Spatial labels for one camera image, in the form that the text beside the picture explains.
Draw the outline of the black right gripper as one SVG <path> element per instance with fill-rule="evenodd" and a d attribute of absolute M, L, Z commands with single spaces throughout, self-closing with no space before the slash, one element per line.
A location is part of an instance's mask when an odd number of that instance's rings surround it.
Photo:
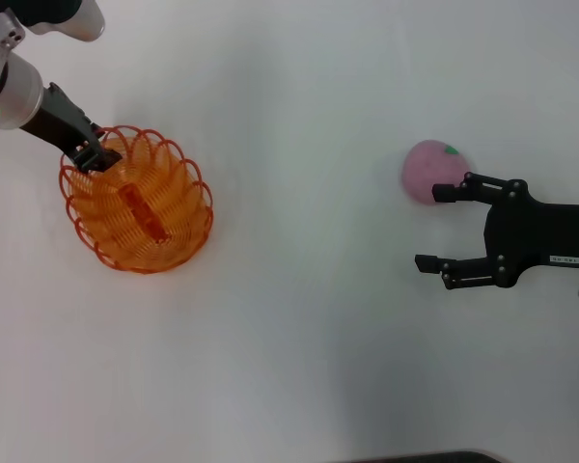
<path fill-rule="evenodd" d="M 446 289 L 514 286 L 535 266 L 579 268 L 579 204 L 536 200 L 523 180 L 468 172 L 459 185 L 434 184 L 437 203 L 490 204 L 484 242 L 486 257 L 441 259 L 416 255 L 421 273 L 438 274 Z"/>

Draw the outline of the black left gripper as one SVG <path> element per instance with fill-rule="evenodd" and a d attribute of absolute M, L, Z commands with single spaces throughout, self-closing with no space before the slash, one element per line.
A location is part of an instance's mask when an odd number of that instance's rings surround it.
<path fill-rule="evenodd" d="M 53 82 L 43 89 L 41 105 L 21 129 L 58 148 L 84 174 L 109 170 L 122 160 L 122 155 L 109 147 L 108 132 Z"/>

